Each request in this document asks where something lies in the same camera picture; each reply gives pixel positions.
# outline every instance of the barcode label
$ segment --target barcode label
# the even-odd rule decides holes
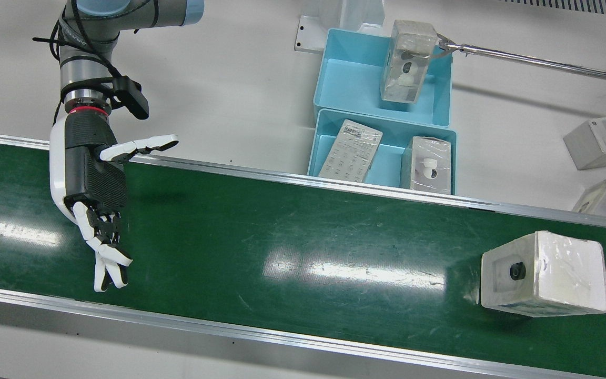
[[[343,133],[351,134],[357,138],[361,138],[361,130],[356,129],[355,127],[351,127],[350,125],[346,125],[343,129]]]

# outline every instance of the robotic arm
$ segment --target robotic arm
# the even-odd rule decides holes
[[[145,119],[149,105],[142,87],[111,64],[111,53],[120,31],[194,24],[203,12],[204,0],[68,0],[51,38],[35,38],[50,43],[60,63],[60,103],[67,112],[50,133],[50,192],[95,252],[95,291],[127,285],[132,263],[118,247],[127,204],[123,163],[178,143],[175,135],[117,143],[112,110],[124,106]]]

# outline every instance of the blue bin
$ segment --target blue bin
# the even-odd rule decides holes
[[[448,127],[452,55],[431,60],[417,103],[383,101],[380,79],[389,43],[389,37],[330,29],[313,100],[315,113],[329,108]]]
[[[455,194],[455,166],[457,160],[457,133],[442,127],[400,122],[383,117],[359,115],[332,109],[322,109],[317,115],[315,141],[310,153],[308,175],[317,176],[322,170],[331,146],[343,125],[344,120],[352,120],[382,132],[380,146],[373,158],[364,183],[399,187],[401,182],[401,156],[412,137],[435,137],[450,142],[450,194]]]

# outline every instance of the green conveyor belt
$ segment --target green conveyor belt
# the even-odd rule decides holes
[[[606,377],[606,314],[477,304],[483,252],[549,230],[601,242],[606,263],[606,228],[129,164],[130,284],[94,293],[47,161],[0,145],[5,290]]]

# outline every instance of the red ring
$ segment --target red ring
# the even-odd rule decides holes
[[[105,110],[103,110],[102,108],[98,108],[97,106],[89,106],[89,105],[77,106],[72,111],[70,111],[69,114],[72,114],[72,113],[78,112],[78,111],[88,111],[88,110],[98,111],[98,112],[104,113],[104,115],[106,117],[109,117],[109,114]]]

